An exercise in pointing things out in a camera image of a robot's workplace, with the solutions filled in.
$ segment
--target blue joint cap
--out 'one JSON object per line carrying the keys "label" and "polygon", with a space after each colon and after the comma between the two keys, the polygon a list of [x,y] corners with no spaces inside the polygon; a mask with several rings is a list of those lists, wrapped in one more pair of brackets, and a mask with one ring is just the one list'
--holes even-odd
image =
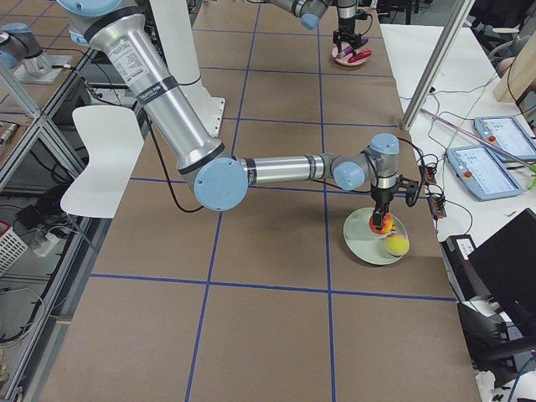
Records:
{"label": "blue joint cap", "polygon": [[79,32],[69,30],[70,33],[70,40],[75,42],[76,44],[80,44],[82,46],[89,46],[90,44],[87,43],[87,40],[85,40],[84,35],[82,35]]}
{"label": "blue joint cap", "polygon": [[0,60],[8,67],[9,69],[14,69],[18,65],[18,60],[15,59],[9,53],[3,52],[0,50]]}
{"label": "blue joint cap", "polygon": [[307,29],[316,29],[320,23],[320,18],[315,14],[303,14],[301,16],[301,25]]}
{"label": "blue joint cap", "polygon": [[8,23],[0,29],[8,34],[30,34],[32,32],[25,23]]}
{"label": "blue joint cap", "polygon": [[248,191],[248,177],[240,162],[220,157],[199,170],[193,192],[204,207],[226,211],[240,204]]}
{"label": "blue joint cap", "polygon": [[399,139],[393,134],[376,134],[370,142],[370,147],[385,155],[398,155]]}
{"label": "blue joint cap", "polygon": [[67,11],[82,17],[101,17],[114,11],[121,0],[56,0]]}
{"label": "blue joint cap", "polygon": [[333,178],[343,190],[350,191],[363,186],[365,172],[354,162],[343,162],[333,171]]}

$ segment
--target tennis ball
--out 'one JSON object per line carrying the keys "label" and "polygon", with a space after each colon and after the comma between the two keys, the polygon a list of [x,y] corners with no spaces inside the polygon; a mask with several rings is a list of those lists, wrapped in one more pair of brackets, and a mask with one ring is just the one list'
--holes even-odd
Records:
{"label": "tennis ball", "polygon": [[389,254],[400,257],[410,250],[410,241],[408,236],[390,234],[384,240],[384,247]]}

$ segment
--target white basket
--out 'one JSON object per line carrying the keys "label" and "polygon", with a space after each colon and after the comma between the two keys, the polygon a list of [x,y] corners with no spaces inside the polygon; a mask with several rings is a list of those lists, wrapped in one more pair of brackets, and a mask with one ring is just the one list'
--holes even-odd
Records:
{"label": "white basket", "polygon": [[13,232],[8,222],[0,220],[0,276],[18,260],[28,246]]}

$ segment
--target screen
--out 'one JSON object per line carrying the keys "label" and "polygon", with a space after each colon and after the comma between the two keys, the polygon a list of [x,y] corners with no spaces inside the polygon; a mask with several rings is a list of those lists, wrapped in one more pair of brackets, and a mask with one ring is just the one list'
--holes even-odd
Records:
{"label": "screen", "polygon": [[536,334],[536,214],[525,209],[469,255],[492,296],[524,336]]}
{"label": "screen", "polygon": [[482,147],[461,149],[456,151],[456,155],[467,170],[471,171],[485,194],[504,193],[516,189],[486,149]]}
{"label": "screen", "polygon": [[497,138],[500,148],[513,155],[534,155],[536,146],[519,130],[512,119],[489,119],[483,121],[489,133]]}

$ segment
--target plate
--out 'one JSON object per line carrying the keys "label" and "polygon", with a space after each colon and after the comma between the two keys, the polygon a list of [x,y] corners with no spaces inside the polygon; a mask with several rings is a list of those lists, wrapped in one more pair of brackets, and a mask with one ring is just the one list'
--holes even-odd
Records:
{"label": "plate", "polygon": [[[346,42],[343,42],[343,48],[344,47],[348,47],[349,44],[347,44]],[[346,65],[347,67],[355,67],[356,65],[361,65],[361,64],[364,64],[368,59],[369,57],[365,58],[365,59],[361,59],[359,61],[356,61],[355,63],[349,63],[348,60],[352,57],[352,54],[347,54],[346,56],[342,57],[341,59],[338,59],[337,58],[337,55],[338,55],[338,50],[337,50],[337,46],[335,46],[333,49],[332,49],[332,57],[333,59],[341,64],[341,65]]]}
{"label": "plate", "polygon": [[[348,248],[361,260],[375,265],[393,264],[401,256],[391,255],[384,247],[386,234],[375,234],[369,228],[369,219],[374,208],[361,208],[353,211],[344,222],[344,240]],[[394,227],[397,235],[406,235],[407,231],[396,216]]]}

